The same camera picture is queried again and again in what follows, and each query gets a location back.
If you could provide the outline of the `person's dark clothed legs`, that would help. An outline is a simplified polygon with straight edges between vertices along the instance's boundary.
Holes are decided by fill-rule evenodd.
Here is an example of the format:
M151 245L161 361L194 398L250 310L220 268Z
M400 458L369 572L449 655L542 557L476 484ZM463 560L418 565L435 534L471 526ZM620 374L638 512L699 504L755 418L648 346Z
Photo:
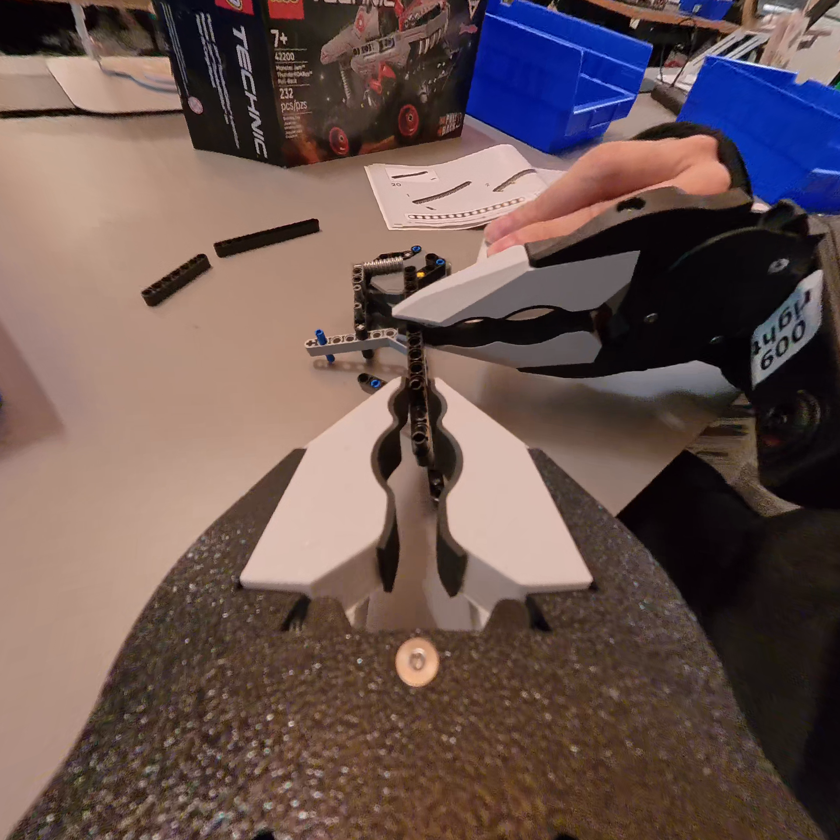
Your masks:
M838 838L838 511L763 517L684 451L618 517L697 615L783 782Z

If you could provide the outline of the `white stand base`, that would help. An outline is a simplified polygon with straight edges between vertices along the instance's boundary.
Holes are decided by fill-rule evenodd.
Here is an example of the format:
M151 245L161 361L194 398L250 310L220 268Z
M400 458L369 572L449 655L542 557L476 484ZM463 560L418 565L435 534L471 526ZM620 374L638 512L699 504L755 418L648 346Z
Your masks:
M171 63L165 57L50 57L46 66L72 105L89 114L182 110Z

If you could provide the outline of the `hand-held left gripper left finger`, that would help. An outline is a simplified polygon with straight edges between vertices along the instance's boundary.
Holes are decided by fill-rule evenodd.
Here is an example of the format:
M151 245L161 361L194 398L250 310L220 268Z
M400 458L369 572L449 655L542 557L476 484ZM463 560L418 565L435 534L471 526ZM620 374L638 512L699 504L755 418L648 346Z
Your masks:
M239 581L338 601L353 627L391 592L400 554L388 480L401 464L403 382L392 380L302 451Z

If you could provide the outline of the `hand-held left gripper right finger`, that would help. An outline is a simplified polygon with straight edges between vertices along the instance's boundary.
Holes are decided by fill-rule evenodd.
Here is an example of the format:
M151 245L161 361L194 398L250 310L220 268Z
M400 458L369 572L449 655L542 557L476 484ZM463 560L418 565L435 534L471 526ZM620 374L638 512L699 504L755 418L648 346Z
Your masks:
M593 575L528 446L443 380L437 443L437 574L478 632L503 601L588 589Z

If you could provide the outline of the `short black brick beam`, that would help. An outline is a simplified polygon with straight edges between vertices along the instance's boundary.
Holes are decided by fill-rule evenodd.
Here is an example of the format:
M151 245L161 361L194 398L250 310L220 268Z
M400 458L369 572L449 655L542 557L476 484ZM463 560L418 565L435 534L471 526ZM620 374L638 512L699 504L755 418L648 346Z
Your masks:
M207 255L196 255L160 280L142 289L141 298L148 307L158 307L176 292L192 283L194 279L208 272L211 267Z

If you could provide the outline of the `grey black toy brick chassis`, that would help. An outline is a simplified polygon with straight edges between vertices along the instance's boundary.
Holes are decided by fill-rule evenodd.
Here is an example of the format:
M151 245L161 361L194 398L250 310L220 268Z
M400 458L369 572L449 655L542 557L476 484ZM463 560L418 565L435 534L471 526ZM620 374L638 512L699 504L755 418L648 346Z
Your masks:
M354 264L351 271L353 322L348 332L327 335L321 329L305 342L312 358L334 364L340 354L360 353L371 361L378 350L396 350L406 357L409 377L425 375L424 339L418 329L403 326L393 317L396 304L407 294L420 291L448 277L446 258L424 252L420 245L387 252Z

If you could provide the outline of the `medium black brick beam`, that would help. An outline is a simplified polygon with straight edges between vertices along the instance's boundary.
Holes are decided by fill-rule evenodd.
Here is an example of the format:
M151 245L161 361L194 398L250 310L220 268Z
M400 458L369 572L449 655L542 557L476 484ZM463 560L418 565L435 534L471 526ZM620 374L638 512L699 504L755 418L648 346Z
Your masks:
M260 230L252 234L223 239L215 242L213 247L217 257L227 258L273 245L284 244L319 232L320 222L313 217L296 223Z

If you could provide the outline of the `long black pinned brick beam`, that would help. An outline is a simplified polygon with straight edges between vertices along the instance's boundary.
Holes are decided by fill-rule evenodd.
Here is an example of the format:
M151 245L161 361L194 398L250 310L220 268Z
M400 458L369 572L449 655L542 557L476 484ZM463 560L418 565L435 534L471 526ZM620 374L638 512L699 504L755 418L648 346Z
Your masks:
M445 488L445 478L438 467L437 456L440 439L438 421L442 407L434 394L434 381L429 377L424 338L420 329L407 329L406 348L409 438L417 464L426 470L431 501L437 505Z

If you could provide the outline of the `person's right hand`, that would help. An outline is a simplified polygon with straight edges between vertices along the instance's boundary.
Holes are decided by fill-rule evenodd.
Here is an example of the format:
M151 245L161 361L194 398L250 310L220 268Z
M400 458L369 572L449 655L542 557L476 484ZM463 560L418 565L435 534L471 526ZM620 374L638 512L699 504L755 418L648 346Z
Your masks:
M542 194L491 222L484 233L486 254L569 235L610 207L650 190L724 193L730 189L730 175L717 152L717 142L707 136L601 144Z

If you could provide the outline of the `white instruction booklet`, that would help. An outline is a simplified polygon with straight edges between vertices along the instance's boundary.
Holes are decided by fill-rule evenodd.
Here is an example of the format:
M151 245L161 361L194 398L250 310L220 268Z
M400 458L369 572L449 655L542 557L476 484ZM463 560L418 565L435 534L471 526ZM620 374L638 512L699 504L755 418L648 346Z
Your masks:
M483 228L565 175L531 165L510 144L446 163L372 164L365 172L389 230Z

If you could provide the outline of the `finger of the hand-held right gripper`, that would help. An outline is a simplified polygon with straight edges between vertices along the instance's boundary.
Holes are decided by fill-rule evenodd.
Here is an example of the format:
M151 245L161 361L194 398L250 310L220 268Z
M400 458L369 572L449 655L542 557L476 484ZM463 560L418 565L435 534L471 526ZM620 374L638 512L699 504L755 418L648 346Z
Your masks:
M515 344L496 341L474 348L444 343L435 349L524 371L591 364L600 353L602 343L593 332L574 331L564 332L538 343Z
M505 319L532 308L598 309L631 281L639 251L567 264L532 266L524 246L456 271L395 304L395 319L448 327L471 319Z

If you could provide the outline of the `blue divided bin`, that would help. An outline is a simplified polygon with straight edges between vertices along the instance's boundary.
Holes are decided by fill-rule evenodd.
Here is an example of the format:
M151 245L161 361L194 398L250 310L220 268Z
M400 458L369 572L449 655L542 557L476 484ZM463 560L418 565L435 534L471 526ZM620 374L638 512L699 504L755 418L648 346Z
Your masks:
M532 2L489 2L467 113L556 154L631 111L653 47Z

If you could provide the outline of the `large blue bin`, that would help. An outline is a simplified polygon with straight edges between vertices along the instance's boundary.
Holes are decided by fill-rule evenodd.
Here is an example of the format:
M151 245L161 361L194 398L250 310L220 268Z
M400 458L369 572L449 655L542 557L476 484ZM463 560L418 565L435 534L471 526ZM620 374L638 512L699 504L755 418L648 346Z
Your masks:
M839 92L794 72L711 56L678 120L736 144L754 195L812 214L839 212Z

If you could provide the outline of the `black toy set box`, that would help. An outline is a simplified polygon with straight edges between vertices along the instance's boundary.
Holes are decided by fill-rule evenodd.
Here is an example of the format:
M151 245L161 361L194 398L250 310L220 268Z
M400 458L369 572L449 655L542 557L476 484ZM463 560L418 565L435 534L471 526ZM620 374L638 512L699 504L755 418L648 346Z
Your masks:
M198 151L293 167L461 134L487 2L153 2Z

